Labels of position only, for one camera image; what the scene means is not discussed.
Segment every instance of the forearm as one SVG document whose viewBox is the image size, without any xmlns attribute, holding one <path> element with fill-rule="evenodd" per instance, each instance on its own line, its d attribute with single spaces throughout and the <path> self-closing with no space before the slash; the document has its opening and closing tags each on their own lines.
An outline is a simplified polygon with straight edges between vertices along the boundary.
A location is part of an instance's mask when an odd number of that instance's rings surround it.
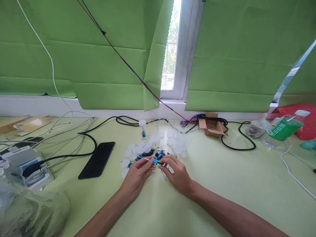
<svg viewBox="0 0 316 237">
<path fill-rule="evenodd" d="M 118 190 L 75 237 L 104 237 L 129 203 L 130 200 Z"/>
<path fill-rule="evenodd" d="M 211 214 L 232 236 L 288 237 L 261 217 L 207 190 L 195 181 L 187 196 Z"/>
</svg>

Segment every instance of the window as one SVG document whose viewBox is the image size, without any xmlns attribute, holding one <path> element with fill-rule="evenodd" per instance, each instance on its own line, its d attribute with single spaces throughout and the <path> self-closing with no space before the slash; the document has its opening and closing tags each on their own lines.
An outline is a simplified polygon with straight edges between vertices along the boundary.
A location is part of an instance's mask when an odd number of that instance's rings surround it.
<svg viewBox="0 0 316 237">
<path fill-rule="evenodd" d="M 177 59 L 177 47 L 180 25 L 182 0 L 174 0 L 167 46 L 165 52 L 164 67 L 162 69 L 161 90 L 172 91 L 174 87 L 174 71 Z"/>
<path fill-rule="evenodd" d="M 174 0 L 161 79 L 161 99 L 185 99 L 204 8 L 203 0 Z"/>
</svg>

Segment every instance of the cardboard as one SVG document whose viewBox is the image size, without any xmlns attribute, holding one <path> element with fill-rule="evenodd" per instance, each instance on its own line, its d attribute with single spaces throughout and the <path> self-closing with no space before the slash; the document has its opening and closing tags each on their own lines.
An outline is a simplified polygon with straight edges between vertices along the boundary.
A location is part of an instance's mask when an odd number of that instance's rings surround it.
<svg viewBox="0 0 316 237">
<path fill-rule="evenodd" d="M 218 114 L 207 112 L 206 117 L 217 118 Z M 218 122 L 218 121 L 212 121 L 212 120 L 200 118 L 198 120 L 198 126 L 199 128 L 205 129 L 205 135 L 207 136 L 219 138 L 222 135 L 228 135 L 227 133 L 224 133 L 226 131 L 225 126 L 221 122 Z"/>
<path fill-rule="evenodd" d="M 14 125 L 24 121 L 26 117 L 13 118 L 7 121 L 0 123 L 0 134 L 6 134 L 16 130 Z"/>
<path fill-rule="evenodd" d="M 48 118 L 34 117 L 14 125 L 14 128 L 21 131 L 18 135 L 24 136 L 50 123 Z"/>
</svg>

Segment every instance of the red wire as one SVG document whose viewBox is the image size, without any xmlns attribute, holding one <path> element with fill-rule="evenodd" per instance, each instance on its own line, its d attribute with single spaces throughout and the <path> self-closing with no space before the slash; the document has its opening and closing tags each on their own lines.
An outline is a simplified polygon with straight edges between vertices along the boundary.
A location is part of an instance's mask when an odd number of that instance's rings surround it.
<svg viewBox="0 0 316 237">
<path fill-rule="evenodd" d="M 86 9 L 82 6 L 82 4 L 79 2 L 79 0 L 77 0 L 77 2 L 80 4 L 80 6 L 82 7 L 82 9 L 86 12 L 86 14 L 90 17 L 90 19 L 93 21 L 93 23 L 98 27 L 98 29 L 101 31 L 101 29 L 99 28 L 99 26 L 97 25 L 97 23 L 92 19 L 92 17 L 90 16 L 90 14 L 86 11 Z M 106 37 L 106 35 L 104 34 L 104 37 L 106 38 L 106 40 L 108 41 L 108 43 L 111 45 L 111 47 L 114 49 L 114 51 L 119 55 L 119 57 L 132 69 L 132 67 L 124 60 L 124 58 L 117 52 L 117 50 L 114 48 L 114 46 L 111 44 L 111 42 L 108 40 L 108 38 Z M 142 84 L 149 90 L 149 88 L 146 86 L 146 84 L 144 82 L 142 82 Z M 164 104 L 167 108 L 171 109 L 173 112 L 175 112 L 177 115 L 179 115 L 181 118 L 183 118 L 186 121 L 191 122 L 190 120 L 185 119 L 182 115 L 180 115 L 179 113 L 177 113 L 176 111 L 174 111 L 172 108 L 170 108 L 169 106 L 167 106 L 164 102 L 162 102 L 156 95 L 155 97 L 162 103 Z"/>
</svg>

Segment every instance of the clear plastic bag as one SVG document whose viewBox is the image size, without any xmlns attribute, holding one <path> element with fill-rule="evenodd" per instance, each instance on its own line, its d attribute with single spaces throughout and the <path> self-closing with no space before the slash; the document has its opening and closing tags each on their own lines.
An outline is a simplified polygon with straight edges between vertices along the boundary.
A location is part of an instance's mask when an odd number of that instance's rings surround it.
<svg viewBox="0 0 316 237">
<path fill-rule="evenodd" d="M 10 174 L 0 177 L 0 237 L 58 236 L 69 208 L 63 192 L 42 196 L 19 185 Z"/>
<path fill-rule="evenodd" d="M 259 138 L 266 132 L 270 133 L 272 125 L 266 120 L 268 114 L 265 113 L 264 117 L 259 120 L 254 120 L 250 123 L 246 133 L 252 138 Z"/>
</svg>

